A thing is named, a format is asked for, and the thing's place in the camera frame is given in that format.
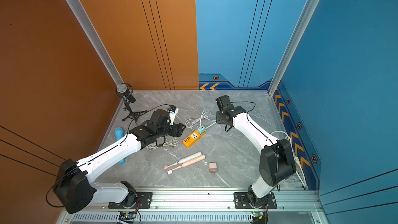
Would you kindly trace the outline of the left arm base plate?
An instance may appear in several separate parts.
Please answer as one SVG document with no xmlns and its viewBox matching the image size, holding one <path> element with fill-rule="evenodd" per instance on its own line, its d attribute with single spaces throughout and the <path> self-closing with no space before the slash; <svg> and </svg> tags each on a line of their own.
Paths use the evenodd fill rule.
<svg viewBox="0 0 398 224">
<path fill-rule="evenodd" d="M 127 196 L 127 200 L 124 200 L 121 203 L 111 202 L 108 205 L 109 209 L 117 209 L 117 208 L 134 208 L 134 209 L 149 209 L 152 201 L 152 192 L 136 192 L 133 196 L 129 194 Z"/>
</svg>

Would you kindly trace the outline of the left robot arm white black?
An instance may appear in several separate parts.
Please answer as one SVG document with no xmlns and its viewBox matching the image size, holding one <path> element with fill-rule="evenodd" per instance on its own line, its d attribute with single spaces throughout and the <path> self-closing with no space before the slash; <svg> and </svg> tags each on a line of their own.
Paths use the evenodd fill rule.
<svg viewBox="0 0 398 224">
<path fill-rule="evenodd" d="M 130 183 L 99 183 L 96 179 L 124 158 L 156 143 L 160 138 L 181 137 L 186 127 L 182 123 L 175 123 L 177 114 L 178 108 L 174 105 L 169 105 L 166 110 L 156 110 L 150 120 L 134 127 L 103 150 L 76 162 L 71 159 L 64 161 L 51 187 L 62 208 L 74 214 L 89 205 L 100 203 L 118 204 L 123 208 L 137 207 L 138 196 Z"/>
</svg>

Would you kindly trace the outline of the teal charger adapter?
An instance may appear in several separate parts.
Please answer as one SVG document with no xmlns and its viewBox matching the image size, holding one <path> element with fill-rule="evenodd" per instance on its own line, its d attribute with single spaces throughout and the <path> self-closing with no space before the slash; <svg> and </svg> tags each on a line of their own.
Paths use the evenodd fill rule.
<svg viewBox="0 0 398 224">
<path fill-rule="evenodd" d="M 199 133 L 199 134 L 202 134 L 202 133 L 205 132 L 205 130 L 206 130 L 206 128 L 202 125 L 202 126 L 200 126 L 200 127 L 198 128 L 198 133 Z"/>
</svg>

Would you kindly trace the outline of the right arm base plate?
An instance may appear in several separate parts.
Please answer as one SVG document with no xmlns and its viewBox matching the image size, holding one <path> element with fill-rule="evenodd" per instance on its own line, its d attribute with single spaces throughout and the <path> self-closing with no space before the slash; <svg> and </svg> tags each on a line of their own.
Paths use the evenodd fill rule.
<svg viewBox="0 0 398 224">
<path fill-rule="evenodd" d="M 234 203 L 236 209 L 277 209 L 277 202 L 273 193 L 263 198 L 257 198 L 251 192 L 235 192 Z"/>
</svg>

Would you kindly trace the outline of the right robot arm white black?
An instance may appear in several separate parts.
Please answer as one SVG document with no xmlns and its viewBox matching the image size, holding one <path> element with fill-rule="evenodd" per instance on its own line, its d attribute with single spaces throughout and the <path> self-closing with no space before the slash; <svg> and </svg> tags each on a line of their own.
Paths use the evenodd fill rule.
<svg viewBox="0 0 398 224">
<path fill-rule="evenodd" d="M 225 131 L 235 128 L 259 151 L 259 178 L 248 188 L 248 201 L 255 208 L 263 208 L 268 195 L 281 181 L 297 172 L 291 142 L 278 139 L 265 131 L 241 106 L 234 106 L 228 95 L 216 99 L 216 123 L 225 124 Z"/>
</svg>

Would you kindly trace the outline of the orange power strip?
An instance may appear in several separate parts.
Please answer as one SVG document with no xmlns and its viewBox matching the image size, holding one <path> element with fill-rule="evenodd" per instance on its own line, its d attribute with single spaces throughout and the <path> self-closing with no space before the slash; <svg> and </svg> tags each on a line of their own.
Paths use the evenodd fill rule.
<svg viewBox="0 0 398 224">
<path fill-rule="evenodd" d="M 195 144 L 198 140 L 200 140 L 205 134 L 206 134 L 205 129 L 203 129 L 202 131 L 197 129 L 183 140 L 183 144 L 185 145 L 186 148 L 190 148 L 193 144 Z"/>
</svg>

